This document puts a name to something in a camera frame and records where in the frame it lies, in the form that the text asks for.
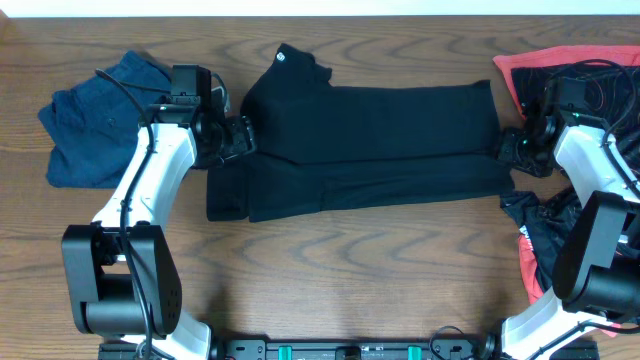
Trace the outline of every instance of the white wall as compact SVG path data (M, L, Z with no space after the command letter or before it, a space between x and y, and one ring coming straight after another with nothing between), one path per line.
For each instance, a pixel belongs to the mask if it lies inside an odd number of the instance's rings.
M640 0L0 0L0 9L9 17L593 15L640 14Z

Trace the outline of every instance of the red garment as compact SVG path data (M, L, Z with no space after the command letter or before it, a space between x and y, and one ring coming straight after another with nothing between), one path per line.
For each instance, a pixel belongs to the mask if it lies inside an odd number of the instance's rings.
M544 291L542 291L536 279L538 262L536 261L536 256L533 254L533 244L531 244L531 240L527 239L526 235L520 234L520 237L518 237L518 248L520 249L520 273L522 274L522 282L524 283L524 288L527 290L529 303L533 304L544 294Z
M518 96L516 95L516 88L511 79L511 69L572 64L589 59L604 59L623 66L638 66L640 65L640 46L556 46L518 55L498 55L493 58L493 62L502 71L511 97L518 107L518 112L522 113L520 101L518 101Z

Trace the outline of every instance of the cable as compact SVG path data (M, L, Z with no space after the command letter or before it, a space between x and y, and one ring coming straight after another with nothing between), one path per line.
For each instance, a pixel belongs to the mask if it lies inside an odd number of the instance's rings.
M573 336L578 331L584 332L584 330L586 328L588 328L588 327L593 327L593 328L600 329L600 330L605 330L605 331L611 331L613 333L623 334L623 335L632 335L632 334L640 333L640 326L636 326L636 327L633 327L633 328L625 329L625 328L616 328L616 327L613 327L613 326L602 325L602 324L594 323L594 322L591 322L591 321L585 321L583 323L579 323L573 329L567 331L566 333L562 334L560 337L556 338L552 342L550 342L547 345L541 347L538 351L536 351L535 354L533 354L532 357L529 358L529 360L537 359L540 355L542 355L545 352L549 351L550 349L553 349L554 347L558 346L558 344L560 344L563 341L567 340L568 338Z
M618 160L616 160L616 158L613 156L613 153L611 152L611 148L610 148L611 143L608 141L609 135L611 135L611 133L615 130L615 128L617 128L618 126L620 126L620 124L622 124L622 121L624 120L624 118L626 118L627 115L629 115L631 110L636 105L638 92L636 89L636 84L633 81L633 77L631 76L631 74L629 74L629 71L627 71L627 69L625 69L624 66L621 66L620 64L617 64L613 61L604 60L604 59L589 59L589 60L578 61L576 63L570 64L558 70L553 75L551 75L551 77L549 78L549 80L547 80L547 82L553 79L554 77L558 76L560 73L565 72L568 69L574 68L578 65L591 64L591 63L607 64L611 67L614 67L620 70L622 75L624 75L624 77L627 78L627 81L631 85L631 95L629 100L627 101L627 105L624 111L622 112L622 114L611 124L611 126L609 126L608 129L605 129L604 136L602 137L602 141L600 143L600 147L602 147L602 149L604 150L607 160L609 160L611 165L616 169L616 172L618 173L618 175L620 175L620 177L622 178L622 181L624 181L624 184L627 186L627 188L631 190L633 195L635 195L638 199L640 199L640 190L637 188L637 184L631 181L629 176L627 176L627 173L622 169L622 166L620 165L620 163L618 163Z
M142 348L146 345L146 343L147 343L146 341L143 341L140 344L138 344L138 346L136 347L136 355L138 355L138 357L141 357L140 353L142 352ZM151 347L151 352L153 352L157 356L160 356L163 359L175 360L175 358L173 356L171 356L171 355L167 354L166 352L156 348L155 346Z
M227 107L227 101L229 101L229 92L227 91L227 87L224 85L224 81L222 81L222 78L220 77L220 75L218 75L217 73L211 73L211 77L218 80L218 84L220 84L220 87L224 92L222 97L222 110L224 112L224 108Z
M131 180L131 183L129 184L129 188L127 189L124 199L121 202L122 208L120 210L120 246L127 260L127 266L129 267L129 272L131 273L131 277L133 278L133 289L138 294L138 299L140 300L140 308L142 310L142 317L144 318L145 335L146 335L146 340L145 340L146 348L144 352L144 359L148 360L151 356L151 351L152 351L151 342L153 341L151 314L150 314L149 308L147 307L147 299L144 296L144 291L142 290L142 284L140 283L140 276L138 275L138 271L136 270L136 266L133 262L133 256L131 255L131 243L127 238L126 220L127 220L127 214L129 213L129 203L131 202L131 196L133 194L133 191L135 190L136 185L138 184L138 181L140 180L140 177L142 176L142 173L144 172L144 169L147 166L147 163L149 163L149 159L151 159L151 154L153 154L154 152L155 138L153 136L153 129L151 128L151 122L149 121L149 117L145 113L144 109L142 109L142 106L136 100L136 98L133 97L133 95L131 95L131 93L124 87L124 85L118 82L118 80L112 78L109 74L107 74L103 70L96 69L95 72L96 72L96 75L98 75L104 80L109 81L110 83L115 85L117 88L122 90L122 92L129 98L131 103L135 106L135 108L140 113L140 116L143 118L145 127L147 128L147 132L149 134L149 145L147 145L147 153L144 155L144 158L142 159L142 163L140 164L140 167L136 171L135 175L133 176L133 179Z
M462 332L462 330L458 329L455 326L451 326L451 325L447 325L447 326L443 326L440 329L438 329L438 331L436 331L435 334L433 334L433 336L431 337L431 339L429 339L429 351L431 351L431 354L433 354L434 357L438 358L439 360L445 360L445 358L443 358L442 356L440 356L440 354L438 354L438 352L436 352L433 349L433 340L438 337L438 335L440 335L442 332L444 332L445 330L455 330L457 332L459 332L460 334L462 334L462 336L466 336L464 334L464 332ZM466 358L462 358L462 360L470 360L471 358L473 358L473 355L471 356L467 356Z
M122 86L130 87L130 88L134 88L134 89L140 89L140 90L144 90L144 91L159 92L159 93L163 93L163 94L171 94L171 91L165 90L165 89L159 89L159 88L154 88L154 87L149 87L149 86L144 86L144 85L138 85L138 84L134 84L134 83L126 82L126 81L119 81L119 83Z

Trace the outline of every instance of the green connector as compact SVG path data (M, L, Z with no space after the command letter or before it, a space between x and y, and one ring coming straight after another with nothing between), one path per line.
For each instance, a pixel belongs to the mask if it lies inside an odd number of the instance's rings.
M409 346L409 360L422 360L422 348L419 346Z
M278 360L292 360L293 349L291 346L280 346L278 348Z

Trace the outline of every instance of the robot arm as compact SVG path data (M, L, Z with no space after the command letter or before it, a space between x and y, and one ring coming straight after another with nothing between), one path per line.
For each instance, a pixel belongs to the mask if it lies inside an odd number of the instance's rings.
M222 166L255 150L247 118L225 118L221 91L211 90L211 73L195 65L173 68L171 95L146 112L151 133L140 129L134 156L116 191L90 225L71 225L62 253L74 322L83 333L141 344L146 323L132 274L110 274L109 265L126 261L120 217L134 174L149 156L128 199L124 228L131 248L153 336L153 351L167 357L208 360L216 354L212 331L182 309L180 278L164 238L178 187L192 168Z
M622 324L640 313L638 264L614 257L619 240L638 242L640 201L601 146L606 123L580 106L584 82L561 78L545 95L536 105L541 111L527 117L524 131L505 131L498 158L534 176L561 168L583 213L556 261L553 288L502 324L499 352L514 359L548 359L594 329L579 324ZM613 135L608 142L613 158L636 183Z

